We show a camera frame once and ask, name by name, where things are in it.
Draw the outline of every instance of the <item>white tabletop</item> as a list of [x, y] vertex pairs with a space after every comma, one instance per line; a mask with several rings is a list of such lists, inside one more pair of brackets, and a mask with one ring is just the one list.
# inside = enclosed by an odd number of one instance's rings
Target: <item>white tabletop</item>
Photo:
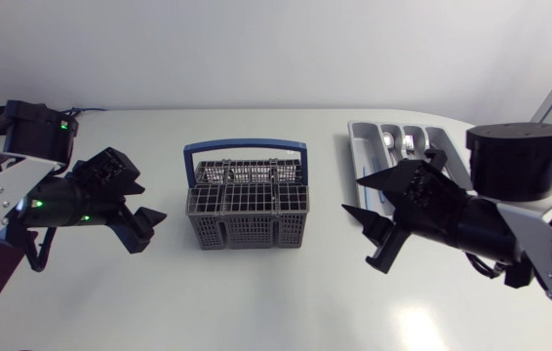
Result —
[[[356, 204], [348, 120], [441, 125], [459, 145], [469, 127], [397, 110], [83, 114], [72, 162], [123, 151], [146, 188], [129, 206], [168, 218], [139, 254], [106, 227], [58, 230], [47, 269], [24, 260], [0, 295], [0, 350], [552, 349], [552, 302], [536, 281], [505, 287], [460, 251], [418, 237], [388, 275], [365, 263], [375, 248], [340, 206]], [[182, 148], [231, 137], [306, 142], [300, 249], [199, 249], [184, 213]]]

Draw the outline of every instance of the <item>silver fork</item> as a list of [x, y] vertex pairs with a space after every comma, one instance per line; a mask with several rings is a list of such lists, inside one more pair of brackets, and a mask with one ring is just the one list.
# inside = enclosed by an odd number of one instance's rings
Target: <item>silver fork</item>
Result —
[[404, 136], [404, 145], [406, 146], [406, 156], [409, 160], [414, 160], [416, 156], [414, 155], [414, 138], [411, 135]]

